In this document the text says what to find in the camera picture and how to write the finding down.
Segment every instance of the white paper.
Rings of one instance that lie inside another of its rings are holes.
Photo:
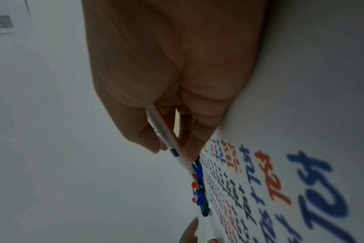
[[[33,31],[24,0],[0,0],[0,34]]]

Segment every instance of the hand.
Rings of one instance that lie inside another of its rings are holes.
[[[198,237],[195,236],[195,232],[198,229],[198,218],[195,218],[187,227],[185,232],[183,233],[179,243],[197,243]],[[217,243],[217,240],[209,240],[208,243]]]
[[[248,79],[268,0],[83,0],[95,90],[129,141],[166,150],[156,103],[193,161]]]

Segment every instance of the white wall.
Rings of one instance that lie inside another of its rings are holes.
[[[178,242],[199,214],[187,175],[113,126],[80,2],[28,3],[35,32],[0,36],[0,243]]]

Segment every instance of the qr code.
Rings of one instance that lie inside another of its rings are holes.
[[[11,22],[10,16],[0,16],[0,28],[12,28],[13,23]]]

